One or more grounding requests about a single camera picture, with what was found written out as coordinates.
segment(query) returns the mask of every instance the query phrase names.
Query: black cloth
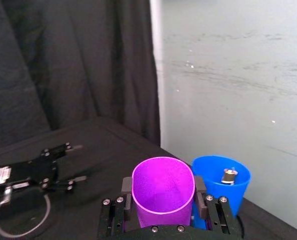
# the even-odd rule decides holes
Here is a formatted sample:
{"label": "black cloth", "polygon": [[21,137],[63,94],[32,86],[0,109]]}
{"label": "black cloth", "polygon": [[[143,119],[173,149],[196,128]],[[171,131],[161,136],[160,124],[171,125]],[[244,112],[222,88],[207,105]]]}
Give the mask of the black cloth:
{"label": "black cloth", "polygon": [[0,147],[97,116],[160,143],[150,1],[0,0]]}
{"label": "black cloth", "polygon": [[[51,215],[36,232],[37,239],[95,239],[101,201],[106,197],[117,197],[122,179],[131,176],[141,161],[156,156],[172,157],[122,125],[98,118],[2,148],[0,164],[34,158],[42,149],[65,142],[83,145],[83,148],[59,160],[60,178],[86,173],[88,179],[78,183],[73,194],[49,194]],[[247,240],[297,240],[297,230],[246,199],[240,216]],[[135,219],[126,227],[128,230],[136,229],[139,224]]]}

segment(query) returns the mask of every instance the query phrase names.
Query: dark table surface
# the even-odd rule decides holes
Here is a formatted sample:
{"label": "dark table surface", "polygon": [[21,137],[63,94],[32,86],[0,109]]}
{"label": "dark table surface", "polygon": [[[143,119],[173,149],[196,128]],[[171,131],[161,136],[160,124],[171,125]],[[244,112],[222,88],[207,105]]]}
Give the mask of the dark table surface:
{"label": "dark table surface", "polygon": [[[0,165],[33,159],[42,149],[66,142],[83,148],[58,160],[59,178],[84,174],[88,178],[76,185],[73,194],[49,193],[51,213],[33,234],[37,239],[96,239],[102,200],[116,198],[122,179],[131,176],[141,161],[157,156],[173,157],[122,125],[97,118],[1,148]],[[297,240],[296,229],[246,199],[239,215],[247,240]],[[127,225],[128,229],[138,227],[137,221]]]}

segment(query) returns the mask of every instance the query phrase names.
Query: screw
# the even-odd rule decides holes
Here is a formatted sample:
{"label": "screw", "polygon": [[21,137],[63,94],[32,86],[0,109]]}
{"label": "screw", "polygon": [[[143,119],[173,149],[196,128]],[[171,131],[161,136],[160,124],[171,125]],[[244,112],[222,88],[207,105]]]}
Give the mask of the screw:
{"label": "screw", "polygon": [[185,231],[185,227],[182,226],[182,225],[179,225],[177,226],[177,230],[180,232],[180,233],[183,233]]}
{"label": "screw", "polygon": [[228,201],[228,199],[225,196],[221,196],[221,198],[219,199],[222,203],[226,203]]}
{"label": "screw", "polygon": [[208,201],[212,201],[212,200],[213,200],[213,196],[211,196],[211,195],[207,195],[207,196],[206,196],[206,200],[208,200]]}
{"label": "screw", "polygon": [[111,200],[109,200],[108,198],[104,199],[103,204],[104,205],[109,205],[111,202]]}
{"label": "screw", "polygon": [[123,198],[122,196],[119,196],[119,197],[116,199],[116,201],[117,201],[118,203],[121,203],[121,202],[124,201],[124,198]]}
{"label": "screw", "polygon": [[159,231],[159,228],[157,226],[152,226],[151,230],[153,233],[157,233]]}

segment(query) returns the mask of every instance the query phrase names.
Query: blue cup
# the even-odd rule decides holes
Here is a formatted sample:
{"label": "blue cup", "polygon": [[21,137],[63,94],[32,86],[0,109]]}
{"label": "blue cup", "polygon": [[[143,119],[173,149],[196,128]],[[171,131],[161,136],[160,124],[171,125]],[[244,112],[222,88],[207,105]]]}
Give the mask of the blue cup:
{"label": "blue cup", "polygon": [[[221,183],[224,169],[235,169],[238,174],[234,184]],[[219,198],[226,196],[234,216],[239,212],[244,193],[251,180],[251,173],[246,166],[233,159],[223,156],[201,156],[196,158],[192,164],[193,174],[201,176],[206,186],[206,193]],[[193,205],[193,226],[205,229],[205,221],[201,219],[196,205]]]}

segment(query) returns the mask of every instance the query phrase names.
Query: black curtain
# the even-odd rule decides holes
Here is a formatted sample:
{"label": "black curtain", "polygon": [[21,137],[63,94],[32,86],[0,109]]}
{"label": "black curtain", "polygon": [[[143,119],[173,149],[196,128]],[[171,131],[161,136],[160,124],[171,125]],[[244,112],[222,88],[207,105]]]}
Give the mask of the black curtain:
{"label": "black curtain", "polygon": [[149,0],[0,0],[0,147],[97,116],[160,144]]}

